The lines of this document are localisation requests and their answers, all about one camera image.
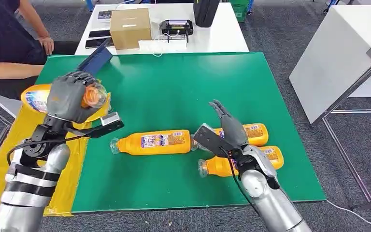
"person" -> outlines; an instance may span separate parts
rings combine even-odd
[[[34,28],[35,40],[16,19],[19,10]],[[20,99],[35,84],[52,54],[73,55],[78,42],[54,42],[29,0],[0,0],[0,95]]]

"black strap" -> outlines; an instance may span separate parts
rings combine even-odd
[[[51,181],[58,181],[60,177],[60,174],[57,174],[57,173],[47,173],[47,172],[36,170],[30,167],[19,165],[19,164],[15,166],[15,172],[22,173],[28,176],[33,176],[38,179],[51,180]]]
[[[23,183],[19,181],[10,181],[6,183],[6,192],[27,192],[43,197],[52,197],[56,186],[42,187],[33,184]]]

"white cable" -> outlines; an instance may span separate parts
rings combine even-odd
[[[169,34],[167,34],[167,33],[164,33],[164,34],[162,34],[162,35],[157,36],[157,39],[154,39],[154,40],[162,40],[162,39],[160,39],[160,37],[162,37],[162,36],[168,36],[168,37],[170,37],[170,38],[175,38],[175,37],[178,36],[178,34],[180,34],[180,30],[177,30],[177,34],[176,34],[176,35],[169,35]],[[160,53],[160,54],[158,54],[158,55],[156,55],[155,53],[152,53],[152,55],[155,56],[155,57],[160,57],[160,56],[163,55],[163,53]]]
[[[352,210],[349,210],[349,209],[345,209],[345,208],[339,207],[339,206],[335,205],[334,203],[332,203],[332,202],[330,202],[330,201],[328,201],[328,200],[327,200],[327,202],[328,202],[329,204],[333,205],[334,207],[336,207],[336,208],[338,208],[338,209],[341,209],[341,210],[344,210],[344,211],[347,211],[347,212],[350,212],[350,213],[352,213],[352,214],[358,216],[360,219],[364,220],[366,223],[371,224],[371,221],[368,221],[368,220],[362,218],[362,216],[360,216],[359,214],[353,212]]]
[[[114,9],[117,10],[119,5],[125,4],[125,3],[128,3],[128,2],[132,2],[132,1],[135,1],[135,0],[127,0],[127,1],[124,1],[124,2],[120,2],[120,3],[116,4],[116,7]]]

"orange juice bottle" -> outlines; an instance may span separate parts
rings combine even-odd
[[[284,157],[282,156],[282,152],[277,146],[263,146],[259,147],[261,151],[263,151],[271,161],[271,164],[275,169],[280,169],[284,164]],[[235,175],[238,175],[238,170],[236,169],[234,160],[231,160],[233,164],[233,170]],[[198,168],[200,175],[205,177],[207,175],[217,175],[220,177],[227,177],[232,176],[231,168],[229,166],[229,162],[227,158],[221,158],[218,156],[214,156],[208,160],[199,160],[198,161]]]
[[[187,153],[191,150],[188,130],[163,130],[134,133],[123,139],[112,139],[113,154],[126,152],[131,155],[158,155]]]
[[[51,84],[31,86],[21,94],[22,102],[32,110],[47,113],[46,102],[49,96]],[[108,100],[104,86],[99,83],[92,83],[86,87],[82,99],[82,107],[101,108]]]
[[[252,123],[252,124],[244,124],[243,125],[245,132],[248,136],[248,142],[254,146],[263,146],[268,142],[268,131],[264,124],[262,123]],[[224,138],[224,131],[222,128],[214,129],[214,132]],[[193,148],[192,150],[196,150],[200,148],[202,150],[207,150],[203,146],[201,146],[197,141],[193,140]]]

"green table mat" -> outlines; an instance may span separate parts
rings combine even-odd
[[[72,71],[83,56],[50,58],[38,80]],[[114,56],[96,77],[112,93],[124,128],[90,139],[72,212],[247,204],[232,177],[201,178],[212,154],[114,155],[109,143],[135,132],[220,127],[208,105],[220,100],[243,124],[264,123],[267,145],[285,158],[278,179],[293,201],[325,200],[264,55],[255,53]]]

